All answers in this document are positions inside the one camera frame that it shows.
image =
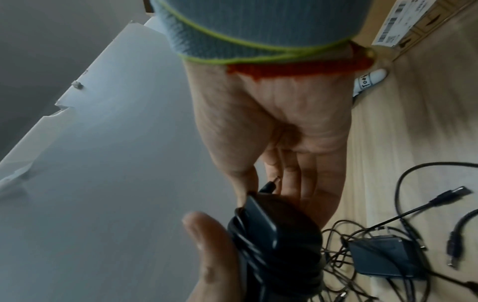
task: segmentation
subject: gray wall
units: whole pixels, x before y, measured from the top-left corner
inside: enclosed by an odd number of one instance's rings
[[[141,0],[1,0],[0,159],[132,19]]]

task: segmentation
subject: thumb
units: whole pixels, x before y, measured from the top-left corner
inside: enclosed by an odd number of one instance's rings
[[[238,255],[226,230],[201,212],[186,215],[183,224],[201,256],[199,281],[188,302],[239,302]]]

